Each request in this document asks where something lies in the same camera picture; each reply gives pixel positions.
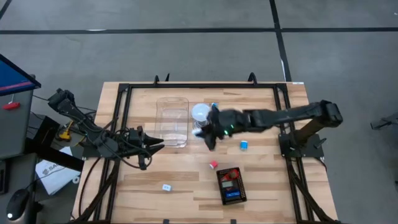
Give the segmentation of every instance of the clear plastic container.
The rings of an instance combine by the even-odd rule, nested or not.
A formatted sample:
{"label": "clear plastic container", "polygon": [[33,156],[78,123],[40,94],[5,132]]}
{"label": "clear plastic container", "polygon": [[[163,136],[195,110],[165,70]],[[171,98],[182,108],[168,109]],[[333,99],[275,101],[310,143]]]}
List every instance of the clear plastic container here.
{"label": "clear plastic container", "polygon": [[156,102],[155,137],[162,144],[184,147],[188,139],[189,102],[186,98],[165,97]]}

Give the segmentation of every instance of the computer monitor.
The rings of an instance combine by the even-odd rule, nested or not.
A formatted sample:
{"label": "computer monitor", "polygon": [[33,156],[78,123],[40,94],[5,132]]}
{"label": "computer monitor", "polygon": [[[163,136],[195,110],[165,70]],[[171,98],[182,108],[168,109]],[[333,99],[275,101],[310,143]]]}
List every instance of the computer monitor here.
{"label": "computer monitor", "polygon": [[0,54],[0,96],[40,88],[42,85]]}

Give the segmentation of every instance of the computer mouse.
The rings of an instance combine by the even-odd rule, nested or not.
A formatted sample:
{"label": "computer mouse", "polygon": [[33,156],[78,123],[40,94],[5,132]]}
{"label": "computer mouse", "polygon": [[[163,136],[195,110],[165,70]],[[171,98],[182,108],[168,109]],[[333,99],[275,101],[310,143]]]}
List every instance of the computer mouse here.
{"label": "computer mouse", "polygon": [[12,195],[6,209],[9,220],[14,221],[22,216],[28,199],[29,191],[27,189],[19,189]]}

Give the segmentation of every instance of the white paper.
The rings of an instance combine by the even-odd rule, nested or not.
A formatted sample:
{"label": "white paper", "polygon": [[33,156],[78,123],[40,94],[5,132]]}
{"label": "white paper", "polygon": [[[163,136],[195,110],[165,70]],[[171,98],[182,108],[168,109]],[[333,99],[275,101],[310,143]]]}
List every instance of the white paper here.
{"label": "white paper", "polygon": [[[63,149],[60,150],[60,152],[72,155],[70,147],[64,147]],[[60,166],[58,164],[46,160],[43,160],[40,163],[36,164],[36,173],[39,176],[38,178],[41,178],[40,181],[43,183],[44,188],[49,195],[55,194],[63,186],[69,183],[69,181],[71,181],[76,176],[80,175],[80,172],[78,171],[69,168],[64,168],[64,169],[63,168],[64,168],[63,166]]]}

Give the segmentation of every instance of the blue cube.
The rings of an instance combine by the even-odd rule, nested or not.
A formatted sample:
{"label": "blue cube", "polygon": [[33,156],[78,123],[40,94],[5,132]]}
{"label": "blue cube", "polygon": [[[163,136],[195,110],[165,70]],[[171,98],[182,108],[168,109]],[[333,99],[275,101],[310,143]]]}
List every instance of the blue cube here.
{"label": "blue cube", "polygon": [[241,150],[246,151],[248,149],[248,142],[247,141],[241,141]]}

